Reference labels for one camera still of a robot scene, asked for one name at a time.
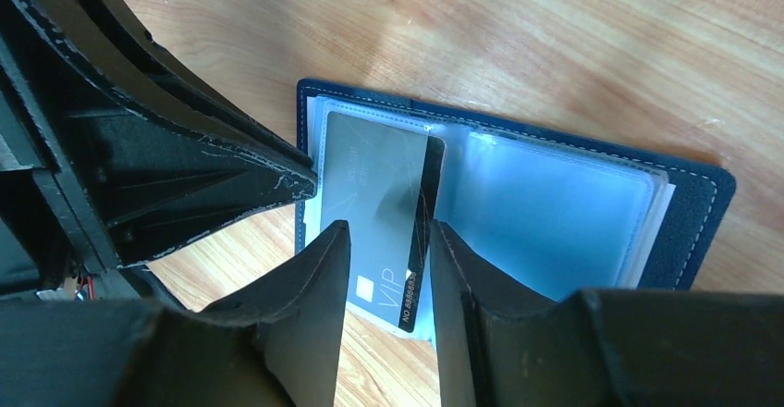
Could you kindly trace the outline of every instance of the white stitching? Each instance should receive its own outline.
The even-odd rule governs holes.
[[[320,93],[327,93],[327,94],[332,94],[332,95],[340,95],[340,96],[347,97],[347,98],[353,99],[353,100],[362,100],[364,102],[370,102],[370,103],[374,103],[374,104],[391,106],[393,108],[404,109],[404,110],[407,110],[407,111],[421,112],[421,113],[429,114],[431,116],[439,116],[441,118],[445,118],[445,119],[449,119],[449,120],[457,120],[457,121],[461,121],[461,122],[472,123],[474,125],[480,125],[480,126],[483,126],[483,127],[491,127],[491,128],[495,128],[497,130],[511,131],[511,132],[513,132],[515,134],[519,134],[521,136],[526,136],[526,137],[531,137],[531,138],[534,138],[534,139],[539,139],[540,141],[547,141],[547,142],[557,143],[557,144],[560,144],[560,145],[570,146],[572,148],[578,148],[578,149],[581,149],[581,150],[584,150],[584,151],[590,151],[592,153],[599,153],[599,154],[603,154],[603,155],[610,155],[612,157],[618,157],[618,158],[622,158],[622,159],[629,160],[629,161],[632,161],[632,162],[640,162],[640,163],[643,163],[643,164],[646,164],[646,165],[651,165],[651,166],[655,166],[655,167],[659,167],[659,168],[669,169],[669,170],[672,170],[672,171],[679,171],[681,173],[690,174],[692,176],[700,177],[700,178],[703,178],[705,180],[708,180],[711,183],[711,185],[713,185],[713,196],[711,197],[711,203],[708,205],[708,210],[707,210],[707,213],[705,213],[705,217],[703,218],[703,223],[700,225],[700,229],[697,231],[697,235],[694,237],[694,242],[692,243],[692,247],[689,250],[689,254],[686,256],[686,261],[683,263],[683,267],[680,269],[680,273],[678,274],[678,278],[675,279],[675,285],[672,286],[673,289],[677,288],[678,284],[680,284],[680,280],[683,278],[683,273],[686,271],[686,267],[689,265],[689,262],[692,260],[692,255],[694,254],[694,249],[696,248],[697,242],[700,240],[700,237],[703,234],[703,230],[705,228],[705,224],[707,223],[708,217],[710,217],[711,212],[713,212],[713,205],[716,202],[716,196],[718,194],[718,185],[716,184],[716,182],[713,181],[712,179],[710,179],[708,176],[705,176],[705,175],[702,175],[702,174],[698,175],[697,173],[694,173],[693,171],[688,171],[688,170],[685,170],[685,169],[682,169],[682,168],[677,168],[677,167],[674,167],[674,166],[666,166],[666,165],[661,165],[661,164],[655,164],[653,162],[643,161],[642,159],[629,158],[629,157],[621,156],[621,155],[618,155],[618,154],[604,153],[604,152],[598,151],[598,150],[596,150],[594,148],[585,148],[584,146],[575,146],[575,145],[573,145],[571,143],[554,141],[552,139],[547,139],[547,138],[544,138],[544,137],[536,136],[536,135],[533,135],[533,134],[529,134],[527,132],[516,131],[514,129],[507,129],[507,128],[499,127],[497,125],[492,125],[492,124],[484,124],[482,122],[478,122],[476,120],[471,120],[471,119],[465,118],[465,117],[446,116],[446,115],[439,114],[439,113],[434,113],[434,112],[431,112],[431,111],[425,111],[423,109],[419,109],[419,110],[418,109],[414,109],[414,108],[411,108],[410,106],[403,106],[403,105],[393,104],[391,102],[385,102],[383,100],[376,100],[376,99],[367,98],[367,97],[358,97],[356,95],[345,94],[343,92],[337,92],[337,91],[325,90],[325,89],[322,89],[322,88],[316,88],[314,86],[305,86],[305,87],[302,88],[302,91],[300,91],[300,105],[301,106],[304,106],[304,90],[313,90],[313,91],[317,91],[317,92],[320,92]],[[305,127],[305,125],[301,125],[301,126],[302,126],[302,128],[300,128],[301,137],[302,137],[302,140],[304,140],[304,137],[305,137],[304,136],[304,127]]]

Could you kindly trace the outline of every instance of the card chip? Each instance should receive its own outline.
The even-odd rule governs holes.
[[[373,301],[374,283],[365,276],[357,276],[357,297],[367,302]]]

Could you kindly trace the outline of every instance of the credit card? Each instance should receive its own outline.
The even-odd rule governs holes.
[[[444,142],[330,112],[321,229],[349,221],[348,302],[412,332],[444,161]]]

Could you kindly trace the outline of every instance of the navy blue wallet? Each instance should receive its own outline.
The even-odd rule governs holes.
[[[347,219],[349,308],[403,337],[432,338],[434,218],[554,300],[686,290],[735,192],[718,166],[322,80],[299,82],[297,128],[319,176],[297,252]]]

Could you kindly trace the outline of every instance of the wood grain surface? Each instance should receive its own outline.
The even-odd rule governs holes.
[[[303,77],[722,165],[699,290],[784,290],[784,0],[127,0],[155,40],[295,141]],[[293,210],[154,264],[194,309],[293,253]],[[435,354],[347,315],[338,405],[437,405]]]

